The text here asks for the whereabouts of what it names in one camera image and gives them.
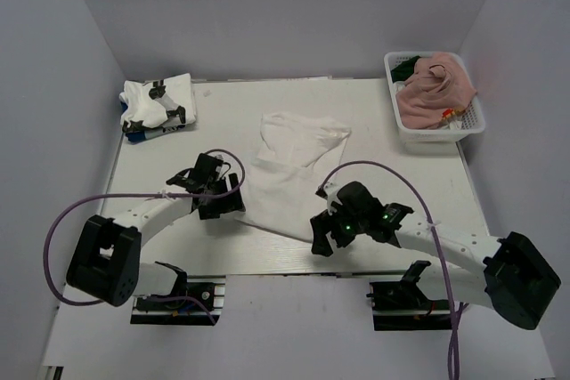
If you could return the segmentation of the white red-print t-shirt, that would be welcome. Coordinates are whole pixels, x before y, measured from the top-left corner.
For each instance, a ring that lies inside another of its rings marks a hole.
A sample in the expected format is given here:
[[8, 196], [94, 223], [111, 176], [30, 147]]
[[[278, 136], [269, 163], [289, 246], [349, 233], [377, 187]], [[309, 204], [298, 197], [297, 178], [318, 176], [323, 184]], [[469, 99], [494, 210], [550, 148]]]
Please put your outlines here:
[[316, 191], [339, 166], [351, 132], [332, 117], [264, 114], [261, 144], [241, 186], [246, 211], [237, 220], [310, 243], [310, 219], [326, 207]]

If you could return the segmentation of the dark green t-shirt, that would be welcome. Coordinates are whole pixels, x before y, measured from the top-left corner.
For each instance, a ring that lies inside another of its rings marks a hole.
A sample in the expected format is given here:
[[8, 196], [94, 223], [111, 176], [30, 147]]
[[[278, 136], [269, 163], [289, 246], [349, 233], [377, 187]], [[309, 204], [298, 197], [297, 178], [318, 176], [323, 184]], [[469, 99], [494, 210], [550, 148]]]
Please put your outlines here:
[[390, 70], [390, 76], [394, 82], [404, 82], [411, 77], [415, 72], [415, 65], [420, 59], [420, 56], [411, 57], [408, 60], [402, 61], [396, 67]]

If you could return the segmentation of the pink t-shirt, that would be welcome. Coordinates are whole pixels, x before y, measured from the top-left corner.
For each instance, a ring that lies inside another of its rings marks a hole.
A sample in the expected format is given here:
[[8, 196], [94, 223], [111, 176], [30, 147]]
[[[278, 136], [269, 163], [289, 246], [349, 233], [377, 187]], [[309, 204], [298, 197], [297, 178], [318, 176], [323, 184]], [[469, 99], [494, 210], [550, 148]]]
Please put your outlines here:
[[435, 130], [461, 116], [476, 96], [467, 72], [450, 53], [420, 57], [396, 93], [405, 128]]

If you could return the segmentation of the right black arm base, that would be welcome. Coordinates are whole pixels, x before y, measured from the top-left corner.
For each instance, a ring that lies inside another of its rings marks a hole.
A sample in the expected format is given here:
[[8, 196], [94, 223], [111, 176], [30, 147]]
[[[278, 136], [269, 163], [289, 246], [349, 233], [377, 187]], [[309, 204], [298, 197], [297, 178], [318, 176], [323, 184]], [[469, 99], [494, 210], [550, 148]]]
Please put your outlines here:
[[401, 281], [371, 282], [370, 300], [377, 332], [445, 331], [452, 329], [446, 299], [429, 299], [417, 286]]

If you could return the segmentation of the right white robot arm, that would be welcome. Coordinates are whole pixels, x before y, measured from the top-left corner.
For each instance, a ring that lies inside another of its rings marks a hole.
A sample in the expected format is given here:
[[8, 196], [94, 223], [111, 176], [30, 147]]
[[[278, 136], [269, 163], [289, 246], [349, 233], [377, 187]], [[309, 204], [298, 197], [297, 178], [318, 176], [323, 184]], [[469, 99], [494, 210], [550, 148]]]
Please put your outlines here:
[[557, 273], [523, 234], [497, 238], [436, 225], [409, 206], [382, 204], [360, 182], [319, 188], [316, 194], [327, 207], [310, 221], [313, 254], [329, 257], [335, 248], [367, 235], [382, 244], [443, 256], [451, 265], [447, 270], [427, 261], [411, 265], [396, 293], [412, 307], [452, 293], [458, 302], [491, 308], [510, 324], [534, 330], [560, 288]]

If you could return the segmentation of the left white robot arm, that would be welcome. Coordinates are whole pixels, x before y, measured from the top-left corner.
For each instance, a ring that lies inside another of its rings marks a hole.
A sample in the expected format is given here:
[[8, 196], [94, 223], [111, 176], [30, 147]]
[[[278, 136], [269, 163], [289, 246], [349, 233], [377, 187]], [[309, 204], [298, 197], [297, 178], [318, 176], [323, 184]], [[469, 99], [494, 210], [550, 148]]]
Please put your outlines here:
[[84, 224], [66, 274], [69, 286], [119, 307], [131, 297], [177, 308], [188, 297], [187, 273], [169, 263], [144, 263], [143, 247], [166, 227], [193, 213], [202, 220], [245, 209], [240, 187], [246, 172], [231, 172], [224, 150], [198, 155], [194, 166], [166, 181], [139, 206], [111, 217], [94, 215]]

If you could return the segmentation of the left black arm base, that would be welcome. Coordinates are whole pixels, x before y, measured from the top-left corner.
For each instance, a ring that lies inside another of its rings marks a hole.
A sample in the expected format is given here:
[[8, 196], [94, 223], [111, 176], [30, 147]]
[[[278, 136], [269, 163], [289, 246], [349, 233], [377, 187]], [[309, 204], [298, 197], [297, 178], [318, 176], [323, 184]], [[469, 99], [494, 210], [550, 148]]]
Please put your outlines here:
[[213, 327], [224, 307], [225, 277], [190, 277], [182, 299], [170, 302], [136, 298], [130, 316], [132, 325]]

